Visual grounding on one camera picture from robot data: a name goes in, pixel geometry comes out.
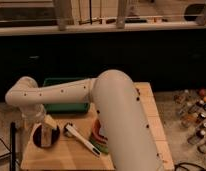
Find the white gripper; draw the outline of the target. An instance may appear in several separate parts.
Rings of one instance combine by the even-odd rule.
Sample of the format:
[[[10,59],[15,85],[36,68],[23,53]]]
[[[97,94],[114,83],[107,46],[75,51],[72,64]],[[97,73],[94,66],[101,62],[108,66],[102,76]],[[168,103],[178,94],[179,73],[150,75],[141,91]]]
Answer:
[[[52,130],[56,129],[56,121],[50,115],[46,115],[41,129],[41,146],[43,148],[48,148],[52,145]]]

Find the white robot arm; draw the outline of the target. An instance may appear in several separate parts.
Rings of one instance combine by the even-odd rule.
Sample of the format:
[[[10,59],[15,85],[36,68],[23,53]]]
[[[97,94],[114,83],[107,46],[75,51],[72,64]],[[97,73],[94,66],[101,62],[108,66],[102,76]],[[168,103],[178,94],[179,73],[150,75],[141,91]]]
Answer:
[[[45,119],[38,105],[91,102],[116,171],[164,171],[140,95],[132,79],[120,70],[44,87],[31,77],[22,77],[7,91],[5,101],[38,122]]]

